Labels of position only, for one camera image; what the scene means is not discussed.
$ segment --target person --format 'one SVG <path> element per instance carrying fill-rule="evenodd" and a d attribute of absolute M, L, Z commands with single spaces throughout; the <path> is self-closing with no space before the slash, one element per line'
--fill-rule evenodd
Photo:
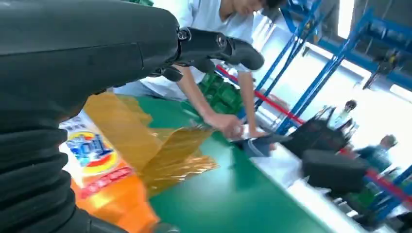
<path fill-rule="evenodd" d="M 344 108 L 342 110 L 335 109 L 328 126 L 331 129 L 337 129 L 344 124 L 346 124 L 348 121 L 352 121 L 352 117 L 350 116 L 351 112 L 357 107 L 357 102 L 355 100 L 349 100 L 346 102 Z"/>
<path fill-rule="evenodd" d="M 174 14 L 180 27 L 222 32 L 227 36 L 251 43 L 253 13 L 264 7 L 279 7 L 283 2 L 284 0 L 155 0 L 153 6 L 166 9 Z M 114 92 L 168 100 L 188 99 L 205 123 L 223 132 L 226 137 L 240 137 L 241 121 L 235 115 L 216 113 L 197 86 L 205 74 L 194 67 L 176 68 L 183 74 L 183 78 L 177 84 L 164 77 L 147 77 L 115 88 Z M 255 120 L 252 74 L 241 66 L 236 69 L 249 124 L 249 135 L 260 136 L 262 133 L 257 131 Z"/>
<path fill-rule="evenodd" d="M 386 135 L 377 146 L 368 146 L 355 150 L 355 153 L 359 155 L 359 158 L 366 160 L 370 166 L 382 173 L 392 164 L 388 158 L 388 150 L 396 144 L 395 136 Z"/>

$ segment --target red rail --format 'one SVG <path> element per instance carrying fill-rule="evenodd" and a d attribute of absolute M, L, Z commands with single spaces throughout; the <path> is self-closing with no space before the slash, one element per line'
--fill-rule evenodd
<path fill-rule="evenodd" d="M 227 78 L 230 78 L 231 80 L 238 83 L 238 78 L 231 75 L 231 74 L 229 74 L 223 67 L 216 66 L 216 69 L 219 70 L 221 73 L 223 73 Z M 297 116 L 295 116 L 291 112 L 287 111 L 286 109 L 284 109 L 279 104 L 275 103 L 271 99 L 264 96 L 262 93 L 260 93 L 258 91 L 255 91 L 255 96 L 258 97 L 259 99 L 265 101 L 266 103 L 268 103 L 269 105 L 271 105 L 272 107 L 274 107 L 275 109 L 280 111 L 281 113 L 285 114 L 288 118 L 296 121 L 297 123 L 299 123 L 299 124 L 305 123 L 304 120 L 298 118 Z M 347 151 L 345 149 L 342 149 L 341 153 L 342 154 L 347 154 Z M 409 206 L 412 207 L 412 197 L 408 196 L 402 189 L 400 189 L 397 186 L 393 185 L 387 179 L 385 179 L 383 177 L 380 178 L 379 174 L 376 171 L 374 171 L 373 169 L 368 170 L 367 177 L 369 177 L 371 180 L 373 180 L 376 184 L 378 184 L 378 185 L 384 187 L 385 189 L 387 189 L 388 191 L 390 191 L 393 196 L 403 200 Z"/>
<path fill-rule="evenodd" d="M 231 80 L 238 82 L 238 78 L 229 74 L 225 69 L 223 69 L 223 67 L 221 66 L 216 66 L 216 69 L 218 69 L 220 72 L 222 72 L 226 77 L 230 78 Z M 295 116 L 294 114 L 292 114 L 291 112 L 287 111 L 286 109 L 284 109 L 282 106 L 280 106 L 279 104 L 275 103 L 274 101 L 272 101 L 271 99 L 269 99 L 268 97 L 264 96 L 262 93 L 255 91 L 255 96 L 258 97 L 259 99 L 265 101 L 266 103 L 268 103 L 270 106 L 274 107 L 275 109 L 277 109 L 278 111 L 280 111 L 281 113 L 285 114 L 288 118 L 298 122 L 299 124 L 303 124 L 305 123 L 304 120 L 298 118 L 297 116 Z"/>

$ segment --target amber plastic film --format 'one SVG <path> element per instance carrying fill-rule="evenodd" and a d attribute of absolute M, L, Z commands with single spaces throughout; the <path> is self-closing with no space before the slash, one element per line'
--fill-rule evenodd
<path fill-rule="evenodd" d="M 143 111 L 135 97 L 128 95 L 117 95 L 117 98 L 119 98 L 130 111 L 137 115 L 143 125 L 147 126 L 150 122 L 152 122 L 152 117 Z"/>
<path fill-rule="evenodd" d="M 160 150 L 161 141 L 114 94 L 91 96 L 84 110 L 138 174 Z"/>
<path fill-rule="evenodd" d="M 139 174 L 149 197 L 218 167 L 199 150 L 212 131 L 196 127 L 148 129 L 146 125 L 152 118 L 133 97 L 110 93 L 93 96 L 85 111 Z"/>
<path fill-rule="evenodd" d="M 163 141 L 156 156 L 141 173 L 148 196 L 154 196 L 189 179 L 193 175 L 217 168 L 208 156 L 203 156 L 199 146 L 211 132 L 199 129 L 156 129 L 152 135 Z"/>

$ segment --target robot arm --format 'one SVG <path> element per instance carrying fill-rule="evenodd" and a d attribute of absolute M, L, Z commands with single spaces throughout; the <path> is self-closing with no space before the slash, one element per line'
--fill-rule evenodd
<path fill-rule="evenodd" d="M 75 206 L 61 170 L 58 125 L 88 96 L 150 75 L 177 81 L 174 64 L 263 65 L 247 43 L 120 0 L 1 0 L 0 31 L 0 232 L 122 232 Z"/>

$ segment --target green plastic crate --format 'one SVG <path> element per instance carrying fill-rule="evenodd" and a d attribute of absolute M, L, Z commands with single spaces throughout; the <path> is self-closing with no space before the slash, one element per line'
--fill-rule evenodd
<path fill-rule="evenodd" d="M 215 73 L 206 74 L 199 83 L 199 89 L 217 113 L 237 114 L 242 108 L 240 91 Z"/>

